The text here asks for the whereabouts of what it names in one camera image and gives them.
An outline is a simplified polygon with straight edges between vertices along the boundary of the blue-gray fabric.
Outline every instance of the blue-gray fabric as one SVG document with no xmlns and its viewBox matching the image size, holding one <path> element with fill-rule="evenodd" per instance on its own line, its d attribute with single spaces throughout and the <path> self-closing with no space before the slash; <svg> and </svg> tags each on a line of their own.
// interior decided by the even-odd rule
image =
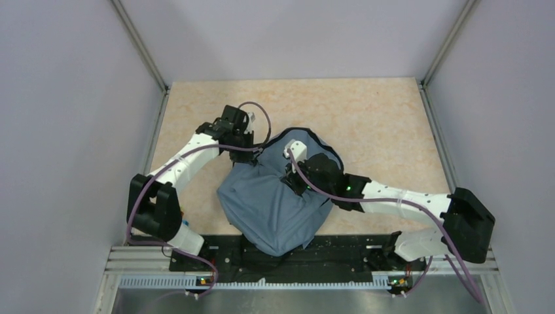
<svg viewBox="0 0 555 314">
<path fill-rule="evenodd" d="M 307 131 L 289 130 L 264 149 L 257 165 L 236 164 L 217 191 L 229 222 L 272 256 L 281 256 L 299 245 L 306 247 L 332 209 L 325 196 L 311 190 L 297 196 L 280 181 L 290 163 L 283 157 L 283 149 L 291 139 L 307 146 L 307 158 L 323 152 L 341 165 Z"/>
</svg>

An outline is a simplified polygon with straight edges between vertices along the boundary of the marble-patterned surface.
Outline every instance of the marble-patterned surface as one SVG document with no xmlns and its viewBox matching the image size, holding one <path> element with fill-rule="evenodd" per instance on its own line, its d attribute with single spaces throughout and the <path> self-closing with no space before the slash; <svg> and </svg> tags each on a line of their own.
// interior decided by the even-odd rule
<svg viewBox="0 0 555 314">
<path fill-rule="evenodd" d="M 341 78 L 176 82 L 164 115 L 152 168 L 161 166 L 203 122 L 224 105 L 256 101 L 272 119 L 272 136 L 290 126 L 311 128 L 339 153 L 349 173 L 420 192 L 448 192 L 445 176 L 414 78 Z M 255 142 L 266 135 L 256 114 Z M 224 153 L 179 195 L 190 227 L 200 234 L 239 234 L 229 225 L 216 189 L 230 171 Z M 334 208 L 319 234 L 375 234 L 422 226 L 393 215 Z"/>
</svg>

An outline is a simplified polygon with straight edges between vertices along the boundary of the metal frame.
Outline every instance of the metal frame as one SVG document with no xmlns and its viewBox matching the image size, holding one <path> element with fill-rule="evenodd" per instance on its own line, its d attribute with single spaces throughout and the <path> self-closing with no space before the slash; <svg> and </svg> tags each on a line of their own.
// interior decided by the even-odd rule
<svg viewBox="0 0 555 314">
<path fill-rule="evenodd" d="M 139 33 L 134 27 L 131 19 L 127 15 L 120 0 L 109 0 L 113 5 L 120 21 L 122 22 L 125 30 L 127 31 L 131 42 L 134 44 L 135 48 L 139 52 L 145 67 L 149 70 L 154 80 L 160 89 L 164 92 L 162 102 L 160 104 L 160 111 L 156 118 L 156 124 L 154 130 L 152 131 L 152 138 L 150 140 L 149 152 L 145 160 L 145 165 L 143 168 L 144 173 L 148 173 L 152 164 L 152 158 L 154 156 L 154 150 L 156 148 L 156 142 L 160 134 L 160 128 L 162 125 L 162 120 L 166 110 L 166 105 L 168 103 L 169 91 L 168 85 L 164 82 L 162 75 L 156 68 L 154 60 L 146 49 Z M 464 26 L 468 17 L 476 7 L 479 1 L 468 0 L 457 18 L 451 32 L 447 36 L 444 44 L 439 50 L 436 58 L 433 60 L 425 78 L 419 83 L 420 95 L 424 105 L 425 112 L 430 123 L 431 131 L 434 136 L 437 150 L 440 156 L 440 160 L 445 172 L 445 176 L 448 182 L 449 189 L 451 191 L 457 185 L 457 176 L 455 168 L 453 166 L 450 154 L 448 152 L 448 147 L 446 140 L 441 131 L 441 126 L 437 118 L 433 103 L 427 92 L 427 87 L 433 80 L 435 73 L 439 69 L 441 63 L 447 56 L 449 48 L 453 45 L 459 34 L 461 28 Z M 170 277 L 183 277 L 183 273 L 171 273 L 169 271 L 170 258 L 164 256 L 159 247 L 113 247 L 111 249 L 108 261 L 103 274 L 102 282 L 99 288 L 96 307 L 94 313 L 111 313 L 113 306 L 116 302 L 116 294 L 120 283 L 122 280 L 129 279 L 129 276 L 139 276 L 139 275 L 165 275 Z M 490 248 L 488 252 L 487 261 L 484 264 L 467 264 L 471 274 L 479 275 L 482 281 L 484 294 L 488 301 L 488 309 L 491 314 L 502 314 L 502 313 L 515 313 L 512 302 L 510 301 L 510 296 L 505 288 L 505 284 L 497 267 L 497 262 L 495 261 L 495 256 Z M 396 276 L 402 275 L 404 272 L 399 271 L 378 271 L 375 272 L 376 276 Z M 443 256 L 436 256 L 434 262 L 431 265 L 431 269 L 428 273 L 429 275 L 454 275 L 453 269 L 451 269 L 449 263 L 445 261 Z M 217 285 L 216 288 L 225 288 L 225 284 Z M 251 285 L 245 285 L 244 287 L 234 286 L 233 288 L 252 288 Z M 257 285 L 257 288 L 272 288 L 270 285 L 261 283 Z M 287 285 L 281 288 L 299 288 L 299 286 L 288 287 Z"/>
</svg>

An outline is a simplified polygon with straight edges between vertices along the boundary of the gray wall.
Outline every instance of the gray wall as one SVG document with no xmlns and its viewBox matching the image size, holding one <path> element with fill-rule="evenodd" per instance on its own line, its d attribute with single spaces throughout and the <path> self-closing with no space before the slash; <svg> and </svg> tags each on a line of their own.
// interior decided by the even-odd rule
<svg viewBox="0 0 555 314">
<path fill-rule="evenodd" d="M 160 92 L 108 1 L 2 1 L 0 55 L 0 312 L 89 313 Z"/>
<path fill-rule="evenodd" d="M 519 313 L 553 313 L 555 2 L 482 1 L 431 90 L 456 173 L 497 218 Z"/>
<path fill-rule="evenodd" d="M 464 0 L 123 0 L 176 80 L 423 78 Z"/>
</svg>

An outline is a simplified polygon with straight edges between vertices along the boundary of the wooden table surface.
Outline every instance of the wooden table surface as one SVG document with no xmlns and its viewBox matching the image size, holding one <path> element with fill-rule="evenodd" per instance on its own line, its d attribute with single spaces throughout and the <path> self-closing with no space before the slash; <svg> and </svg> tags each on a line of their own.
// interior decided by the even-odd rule
<svg viewBox="0 0 555 314">
<path fill-rule="evenodd" d="M 224 105 L 256 101 L 272 119 L 272 136 L 291 126 L 311 128 L 344 161 L 349 173 L 418 192 L 448 187 L 414 78 L 341 78 L 176 82 L 162 122 L 152 168 L 171 158 Z M 267 132 L 253 106 L 255 142 Z M 227 153 L 197 173 L 179 195 L 184 218 L 199 234 L 240 234 L 229 225 L 216 189 L 231 169 Z M 393 215 L 334 207 L 318 234 L 382 234 L 422 225 Z"/>
</svg>

